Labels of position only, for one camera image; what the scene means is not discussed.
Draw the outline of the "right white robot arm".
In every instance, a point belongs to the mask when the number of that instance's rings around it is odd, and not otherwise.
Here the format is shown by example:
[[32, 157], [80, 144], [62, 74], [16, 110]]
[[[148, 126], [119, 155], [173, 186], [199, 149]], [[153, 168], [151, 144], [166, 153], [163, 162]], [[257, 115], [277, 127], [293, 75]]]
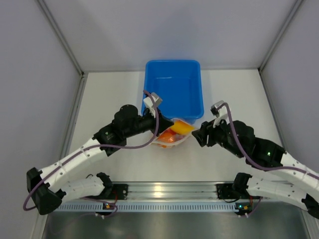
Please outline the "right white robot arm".
[[220, 145], [246, 164], [281, 177], [288, 183], [271, 182], [239, 172], [230, 189], [222, 189], [220, 199], [229, 195], [237, 199], [272, 198], [294, 205], [314, 218], [319, 217], [319, 175], [297, 162], [278, 144], [256, 137], [252, 127], [234, 122], [234, 130], [225, 120], [214, 126], [213, 121], [202, 123], [191, 134], [201, 147]]

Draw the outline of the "orange fake fruit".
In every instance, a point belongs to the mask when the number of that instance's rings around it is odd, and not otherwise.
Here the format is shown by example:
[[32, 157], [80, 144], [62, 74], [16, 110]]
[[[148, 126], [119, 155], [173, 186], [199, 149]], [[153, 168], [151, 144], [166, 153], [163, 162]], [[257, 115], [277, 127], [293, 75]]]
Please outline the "orange fake fruit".
[[163, 143], [174, 143], [175, 142], [175, 133], [166, 131], [163, 132], [159, 137], [158, 141], [163, 142]]

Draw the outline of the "yellow fake fruit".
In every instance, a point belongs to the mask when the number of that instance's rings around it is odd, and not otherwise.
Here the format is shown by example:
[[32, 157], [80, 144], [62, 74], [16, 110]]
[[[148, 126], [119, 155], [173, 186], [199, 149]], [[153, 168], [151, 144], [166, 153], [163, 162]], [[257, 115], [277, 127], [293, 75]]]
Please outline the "yellow fake fruit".
[[170, 129], [177, 134], [186, 135], [192, 132], [194, 127], [183, 121], [177, 120], [174, 122], [174, 125], [170, 127]]

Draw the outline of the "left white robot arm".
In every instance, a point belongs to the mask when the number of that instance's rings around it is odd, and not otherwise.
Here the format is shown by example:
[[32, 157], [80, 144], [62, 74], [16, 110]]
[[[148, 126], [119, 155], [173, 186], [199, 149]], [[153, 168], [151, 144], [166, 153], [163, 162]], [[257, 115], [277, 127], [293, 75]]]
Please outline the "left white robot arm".
[[160, 110], [153, 112], [146, 109], [141, 116], [135, 106], [122, 106], [112, 122], [101, 128], [79, 149], [50, 166], [28, 170], [27, 199], [33, 200], [34, 208], [40, 215], [50, 214], [61, 204], [75, 199], [108, 199], [114, 186], [106, 173], [100, 172], [81, 180], [75, 180], [75, 176], [119, 149], [127, 149], [129, 137], [146, 131], [157, 137], [173, 124]]

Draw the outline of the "clear zip top bag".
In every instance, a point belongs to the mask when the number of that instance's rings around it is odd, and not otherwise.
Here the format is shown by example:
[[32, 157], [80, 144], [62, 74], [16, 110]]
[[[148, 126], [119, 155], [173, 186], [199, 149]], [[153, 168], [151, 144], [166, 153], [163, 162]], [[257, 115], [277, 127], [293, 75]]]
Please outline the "clear zip top bag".
[[198, 128], [182, 119], [172, 119], [173, 126], [162, 132], [151, 144], [161, 148], [172, 148], [186, 141]]

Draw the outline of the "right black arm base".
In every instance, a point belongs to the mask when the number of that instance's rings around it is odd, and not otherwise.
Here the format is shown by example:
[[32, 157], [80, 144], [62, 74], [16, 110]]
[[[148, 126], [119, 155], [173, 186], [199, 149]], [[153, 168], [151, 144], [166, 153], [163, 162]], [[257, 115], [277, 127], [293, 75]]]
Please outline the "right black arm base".
[[241, 194], [232, 188], [232, 183], [216, 184], [217, 197], [221, 200], [235, 201], [241, 199]]

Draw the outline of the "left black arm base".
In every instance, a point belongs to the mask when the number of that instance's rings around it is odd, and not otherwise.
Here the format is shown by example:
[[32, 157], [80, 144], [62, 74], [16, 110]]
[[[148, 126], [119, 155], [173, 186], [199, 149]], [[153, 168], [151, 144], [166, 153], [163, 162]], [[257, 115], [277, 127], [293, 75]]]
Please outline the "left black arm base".
[[101, 200], [125, 200], [128, 189], [128, 184], [115, 183], [112, 187], [106, 187], [98, 197]]

